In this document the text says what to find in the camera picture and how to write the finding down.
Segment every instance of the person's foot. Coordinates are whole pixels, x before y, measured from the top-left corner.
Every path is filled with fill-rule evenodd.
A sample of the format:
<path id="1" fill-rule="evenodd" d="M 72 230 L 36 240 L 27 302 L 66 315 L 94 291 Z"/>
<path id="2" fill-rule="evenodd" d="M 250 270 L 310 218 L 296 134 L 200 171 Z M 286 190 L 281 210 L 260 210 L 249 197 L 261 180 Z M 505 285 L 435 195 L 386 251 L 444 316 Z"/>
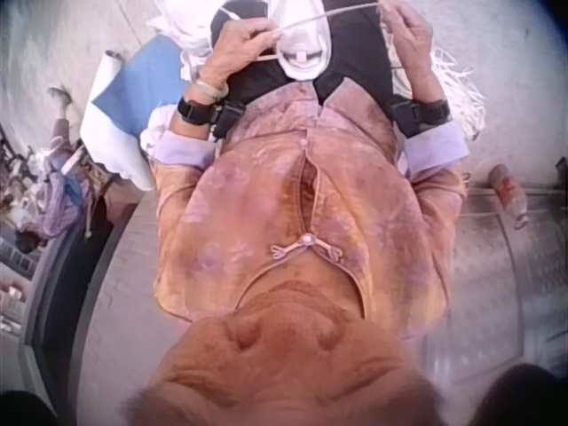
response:
<path id="1" fill-rule="evenodd" d="M 67 107 L 73 102 L 71 95 L 69 95 L 69 93 L 64 89 L 60 89 L 58 87 L 50 87 L 47 90 L 47 93 L 56 101 L 58 101 L 62 107 Z"/>

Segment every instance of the sidewalk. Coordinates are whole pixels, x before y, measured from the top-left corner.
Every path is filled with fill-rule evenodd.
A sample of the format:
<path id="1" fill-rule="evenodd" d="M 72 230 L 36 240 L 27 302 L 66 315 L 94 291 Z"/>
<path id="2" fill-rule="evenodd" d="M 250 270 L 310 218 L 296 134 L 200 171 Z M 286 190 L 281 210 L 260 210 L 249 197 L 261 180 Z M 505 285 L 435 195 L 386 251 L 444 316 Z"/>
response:
<path id="1" fill-rule="evenodd" d="M 130 58 L 154 32 L 154 0 L 5 0 L 0 5 L 0 122 L 14 148 L 49 144 L 55 111 L 46 89 L 74 98 L 75 135 L 105 50 Z"/>

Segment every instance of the woman's left hand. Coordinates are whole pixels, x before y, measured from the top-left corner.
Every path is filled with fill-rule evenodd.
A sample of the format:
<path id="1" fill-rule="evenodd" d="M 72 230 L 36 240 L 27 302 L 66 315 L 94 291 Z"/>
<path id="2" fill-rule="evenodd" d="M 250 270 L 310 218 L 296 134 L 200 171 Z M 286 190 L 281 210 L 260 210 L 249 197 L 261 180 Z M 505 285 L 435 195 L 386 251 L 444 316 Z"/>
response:
<path id="1" fill-rule="evenodd" d="M 213 53 L 200 71 L 201 79 L 222 89 L 227 79 L 254 62 L 280 38 L 268 18 L 230 20 L 225 23 Z"/>

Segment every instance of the pink floral pattern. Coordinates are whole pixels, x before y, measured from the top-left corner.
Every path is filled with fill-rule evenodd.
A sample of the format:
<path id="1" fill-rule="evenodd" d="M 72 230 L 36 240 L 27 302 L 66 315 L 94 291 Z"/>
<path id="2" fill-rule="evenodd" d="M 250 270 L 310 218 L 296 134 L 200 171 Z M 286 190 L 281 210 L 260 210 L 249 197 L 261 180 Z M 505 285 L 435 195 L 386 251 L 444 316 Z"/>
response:
<path id="1" fill-rule="evenodd" d="M 458 162 L 409 182 L 397 158 L 391 124 L 350 80 L 323 107 L 310 83 L 258 99 L 205 172 L 154 166 L 159 303 L 189 320 L 234 309 L 276 265 L 270 247 L 308 231 L 341 250 L 337 264 L 362 288 L 369 319 L 422 332 L 448 305 L 465 189 Z M 313 185 L 300 185 L 305 164 L 317 170 Z M 312 197 L 301 197 L 301 187 L 313 187 Z M 309 208 L 301 199 L 312 200 Z"/>

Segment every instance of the elderly woman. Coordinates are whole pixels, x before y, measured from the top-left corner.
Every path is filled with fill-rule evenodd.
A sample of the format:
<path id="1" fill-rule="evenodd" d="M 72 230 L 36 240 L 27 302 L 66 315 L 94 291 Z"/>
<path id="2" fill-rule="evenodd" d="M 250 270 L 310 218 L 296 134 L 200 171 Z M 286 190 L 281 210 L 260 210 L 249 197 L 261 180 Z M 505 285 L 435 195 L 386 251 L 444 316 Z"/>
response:
<path id="1" fill-rule="evenodd" d="M 279 36 L 269 20 L 225 25 L 154 153 L 154 293 L 192 325 L 130 424 L 441 423 L 403 340 L 448 307 L 468 151 L 443 112 L 430 26 L 402 2 L 381 16 L 422 117 L 409 178 L 375 11 L 329 21 L 334 54 L 314 82 L 253 64 Z M 203 116 L 227 83 L 247 112 L 215 156 Z"/>

